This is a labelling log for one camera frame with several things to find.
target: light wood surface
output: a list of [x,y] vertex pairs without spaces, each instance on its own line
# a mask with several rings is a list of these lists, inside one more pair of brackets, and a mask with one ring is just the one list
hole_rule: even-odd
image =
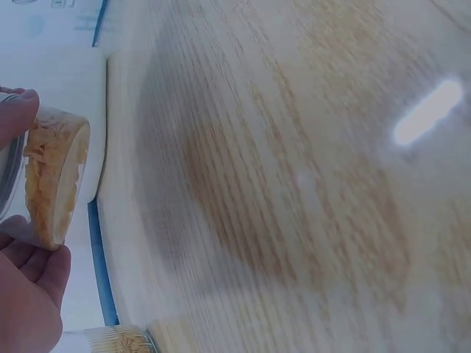
[[470,7],[129,1],[99,190],[121,322],[168,353],[471,352]]

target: blue stripe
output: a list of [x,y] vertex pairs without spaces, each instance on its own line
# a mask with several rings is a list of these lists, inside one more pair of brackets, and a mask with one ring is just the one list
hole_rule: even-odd
[[98,20],[96,21],[95,33],[93,34],[93,41],[91,43],[92,47],[96,47],[96,45],[98,44],[98,39],[100,36],[100,32],[102,31],[103,19],[105,18],[107,6],[108,0],[103,0],[102,7],[100,8],[100,12],[98,14]]
[[96,198],[88,204],[88,221],[90,223],[91,251],[95,267],[96,285],[102,305],[103,319],[106,326],[118,325],[118,313],[116,312],[110,278],[108,277]]

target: finger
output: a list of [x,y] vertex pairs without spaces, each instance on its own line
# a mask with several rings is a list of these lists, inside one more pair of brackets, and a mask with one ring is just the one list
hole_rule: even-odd
[[25,217],[21,215],[14,215],[3,221],[0,224],[0,250],[6,248],[13,242],[13,238],[9,236],[12,234],[12,230],[22,228],[27,224]]
[[59,310],[70,273],[71,252],[67,246],[61,246],[59,250],[51,254],[42,276],[36,282],[49,295]]
[[31,127],[38,109],[39,96],[35,90],[0,103],[0,149]]
[[13,90],[11,88],[8,88],[8,87],[2,87],[0,86],[0,92],[3,92],[3,93],[13,93]]
[[14,240],[7,247],[1,250],[17,268],[28,262],[32,253],[35,251],[35,246],[23,243],[19,240]]
[[5,249],[13,242],[13,238],[6,234],[0,234],[0,250]]
[[28,262],[20,268],[20,271],[23,272],[23,275],[27,279],[36,283],[43,275],[44,269],[46,268],[46,264],[50,257],[51,252],[36,248]]
[[22,94],[24,93],[26,90],[24,88],[15,88],[15,89],[11,89],[11,88],[8,88],[8,87],[2,87],[0,86],[0,92],[3,92],[3,93],[16,93],[16,94]]

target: white paper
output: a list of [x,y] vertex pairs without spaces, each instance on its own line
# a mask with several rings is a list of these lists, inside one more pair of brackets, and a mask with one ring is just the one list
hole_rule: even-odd
[[0,44],[89,47],[102,0],[1,0]]

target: clear plastic container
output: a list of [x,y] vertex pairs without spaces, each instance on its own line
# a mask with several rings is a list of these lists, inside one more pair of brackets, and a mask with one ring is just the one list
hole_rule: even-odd
[[64,332],[51,353],[159,353],[148,332],[136,326],[111,326]]
[[[0,102],[16,99],[0,93]],[[48,250],[64,243],[90,143],[86,118],[41,106],[0,151],[0,232]]]

